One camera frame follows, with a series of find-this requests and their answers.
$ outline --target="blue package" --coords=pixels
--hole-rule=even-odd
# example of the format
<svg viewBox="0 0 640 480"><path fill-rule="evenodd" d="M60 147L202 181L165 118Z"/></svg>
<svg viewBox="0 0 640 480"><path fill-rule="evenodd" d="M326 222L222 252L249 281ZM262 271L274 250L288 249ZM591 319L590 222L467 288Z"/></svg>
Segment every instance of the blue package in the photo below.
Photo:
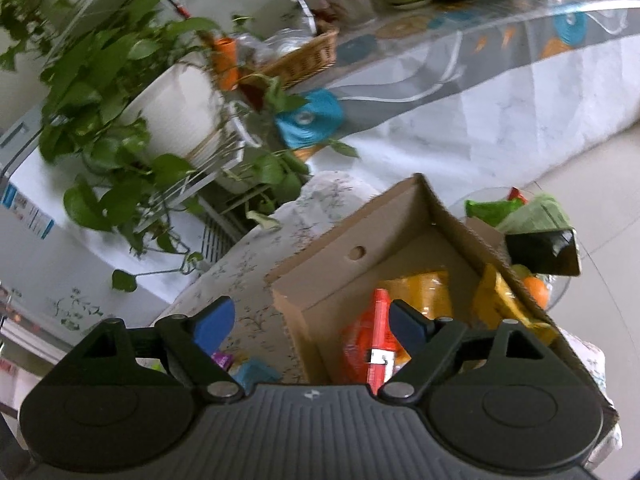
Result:
<svg viewBox="0 0 640 480"><path fill-rule="evenodd" d="M258 383L277 383L282 378L276 370L255 358L242 363L231 376L246 392L253 390Z"/></svg>

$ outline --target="tile floor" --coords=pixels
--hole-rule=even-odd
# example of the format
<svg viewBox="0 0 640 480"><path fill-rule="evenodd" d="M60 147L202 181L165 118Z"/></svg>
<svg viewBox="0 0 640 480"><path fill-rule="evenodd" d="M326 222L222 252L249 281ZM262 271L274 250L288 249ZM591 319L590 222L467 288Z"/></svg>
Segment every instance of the tile floor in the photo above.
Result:
<svg viewBox="0 0 640 480"><path fill-rule="evenodd" d="M602 348L607 393L620 412L623 449L603 480L640 471L640 124L535 183L562 204L578 232L582 276L550 312L559 326Z"/></svg>

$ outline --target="orange cup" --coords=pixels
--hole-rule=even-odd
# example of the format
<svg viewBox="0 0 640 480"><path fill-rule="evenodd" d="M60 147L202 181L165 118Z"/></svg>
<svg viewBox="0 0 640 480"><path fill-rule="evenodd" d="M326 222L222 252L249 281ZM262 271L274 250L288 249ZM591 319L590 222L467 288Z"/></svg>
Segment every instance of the orange cup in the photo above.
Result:
<svg viewBox="0 0 640 480"><path fill-rule="evenodd" d="M218 86L229 91L238 86L240 79L236 58L236 40L220 38L214 42L215 52L212 54L213 69L218 74Z"/></svg>

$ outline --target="yellow package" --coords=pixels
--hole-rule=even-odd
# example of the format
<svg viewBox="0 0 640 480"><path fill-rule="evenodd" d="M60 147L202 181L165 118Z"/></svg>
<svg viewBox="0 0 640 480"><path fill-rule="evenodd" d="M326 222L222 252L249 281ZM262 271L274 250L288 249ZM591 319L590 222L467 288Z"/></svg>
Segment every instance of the yellow package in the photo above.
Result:
<svg viewBox="0 0 640 480"><path fill-rule="evenodd" d="M503 319L517 319L547 346L560 335L549 323L531 319L530 313L517 300L502 275L491 264L484 268L484 276L474 296L472 311L490 330L496 330Z"/></svg>
<svg viewBox="0 0 640 480"><path fill-rule="evenodd" d="M403 300L424 317L436 319L453 317L448 283L449 273L446 270L438 270L386 280L381 282L379 287L386 288L392 301Z"/></svg>

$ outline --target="orange fruit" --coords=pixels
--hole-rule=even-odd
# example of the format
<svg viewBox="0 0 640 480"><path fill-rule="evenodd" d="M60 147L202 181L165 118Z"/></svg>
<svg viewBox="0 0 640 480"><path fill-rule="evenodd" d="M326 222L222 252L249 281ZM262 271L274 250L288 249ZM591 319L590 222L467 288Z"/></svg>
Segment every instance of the orange fruit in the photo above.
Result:
<svg viewBox="0 0 640 480"><path fill-rule="evenodd" d="M549 303L549 290L546 288L545 282L535 276L528 276L522 280L523 285L536 300L540 308L546 308Z"/></svg>

